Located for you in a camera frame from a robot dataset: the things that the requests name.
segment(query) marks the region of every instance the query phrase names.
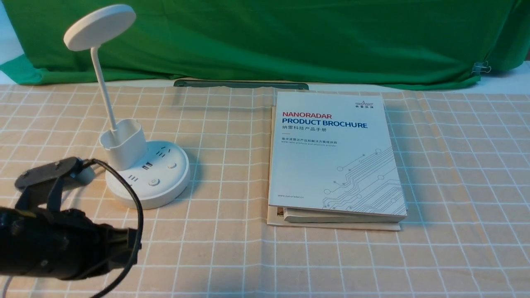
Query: white wall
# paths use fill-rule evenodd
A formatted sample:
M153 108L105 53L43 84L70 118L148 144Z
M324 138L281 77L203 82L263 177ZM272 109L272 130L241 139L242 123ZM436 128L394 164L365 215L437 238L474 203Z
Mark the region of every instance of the white wall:
M0 64L24 54L15 30L7 17L4 4L0 0ZM0 71L0 84L14 84L13 80Z

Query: book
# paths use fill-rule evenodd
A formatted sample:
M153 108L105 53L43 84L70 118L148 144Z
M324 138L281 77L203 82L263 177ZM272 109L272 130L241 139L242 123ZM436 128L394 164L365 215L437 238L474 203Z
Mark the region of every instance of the book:
M367 231L393 231L401 230L399 223L318 223L318 222L288 222L284 219L281 207L270 206L267 210L267 224L273 226L290 227L317 227L323 229L344 229L344 230L367 230Z
M283 208L286 222L398 223L407 216L380 97L279 92L269 178L269 205Z

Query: lamp base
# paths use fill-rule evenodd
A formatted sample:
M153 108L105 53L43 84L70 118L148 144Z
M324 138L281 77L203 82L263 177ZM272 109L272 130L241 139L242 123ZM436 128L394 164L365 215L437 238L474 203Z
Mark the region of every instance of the lamp base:
M118 173L132 186L143 209L162 207L177 198L190 182L190 162L184 150L167 141L147 141L147 154ZM107 186L116 200L136 208L125 187L109 172Z

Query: desk lamp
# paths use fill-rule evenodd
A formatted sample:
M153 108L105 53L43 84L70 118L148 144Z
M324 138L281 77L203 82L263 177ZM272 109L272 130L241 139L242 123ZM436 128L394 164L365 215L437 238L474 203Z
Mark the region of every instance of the desk lamp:
M109 117L111 128L100 136L109 164L131 185L143 209L168 204L184 191L190 181L190 164L177 144L146 141L141 124L134 119L116 123L112 103L103 79L98 49L126 31L135 21L132 7L111 5L94 11L75 22L65 33L64 43L72 51L90 49L92 63ZM108 171L107 186L118 201L136 208L125 187Z

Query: green backdrop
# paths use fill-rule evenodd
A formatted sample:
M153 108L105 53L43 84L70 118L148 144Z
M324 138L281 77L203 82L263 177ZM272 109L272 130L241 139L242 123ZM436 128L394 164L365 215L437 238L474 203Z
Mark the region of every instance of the green backdrop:
M19 84L94 82L68 27L111 0L3 0L25 55ZM475 63L506 71L530 48L530 0L123 0L134 25L104 44L107 80L195 77L454 89Z

